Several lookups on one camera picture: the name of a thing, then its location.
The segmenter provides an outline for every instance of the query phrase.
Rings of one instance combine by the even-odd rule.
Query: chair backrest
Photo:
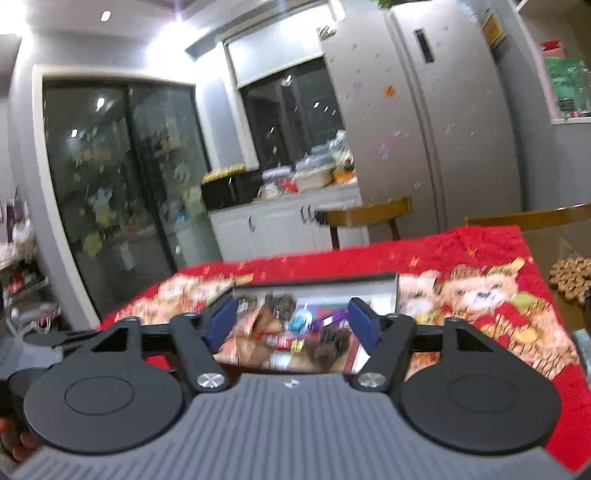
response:
[[[333,249],[340,248],[337,228],[370,226],[388,222],[393,240],[400,240],[400,233],[396,226],[396,218],[411,213],[413,203],[410,197],[402,197],[383,203],[371,203],[361,207],[343,208],[340,210],[318,210],[316,222],[330,226],[330,238]]]
[[[510,213],[488,217],[466,217],[464,225],[517,225],[521,231],[552,228],[567,223],[591,220],[591,203],[554,210],[535,210],[533,212]]]

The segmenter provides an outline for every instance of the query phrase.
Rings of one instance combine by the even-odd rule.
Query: ribbed gray surface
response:
[[[298,385],[289,388],[292,380]],[[144,447],[98,458],[44,448],[14,473],[15,480],[481,478],[571,477],[542,449],[478,458],[438,447],[411,430],[386,395],[357,392],[341,375],[243,375],[227,392],[196,397],[181,422]]]

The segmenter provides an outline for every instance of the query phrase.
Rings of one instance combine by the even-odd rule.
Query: black circular pad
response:
[[[443,446],[478,455],[544,445],[558,421],[560,397],[531,367],[505,360],[463,354],[417,372],[402,386],[408,421]]]
[[[30,387],[31,431],[61,450],[123,452],[166,431],[183,408],[177,381],[128,353],[89,353],[56,365]]]

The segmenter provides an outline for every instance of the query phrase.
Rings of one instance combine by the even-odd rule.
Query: table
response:
[[[557,260],[571,255],[591,257],[591,222],[576,222],[533,230],[525,232],[524,238],[546,280],[548,280],[548,272]],[[555,290],[552,290],[552,295],[569,332],[579,328],[590,329],[591,326],[583,316],[583,310],[576,302],[566,302],[564,297]]]
[[[200,265],[176,277],[245,275],[255,282],[285,282],[393,271],[402,274],[402,309],[417,322],[439,324],[451,314],[462,316],[551,379],[563,409],[547,449],[572,469],[591,459],[591,394],[545,276],[517,227],[465,227],[363,248]],[[191,304],[177,288],[161,287],[148,289],[103,326],[142,312],[165,322],[175,312],[202,306]],[[436,361],[423,355],[413,360],[415,368]]]

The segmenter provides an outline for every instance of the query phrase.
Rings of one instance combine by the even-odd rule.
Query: window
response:
[[[241,89],[261,168],[295,164],[345,129],[322,58]]]

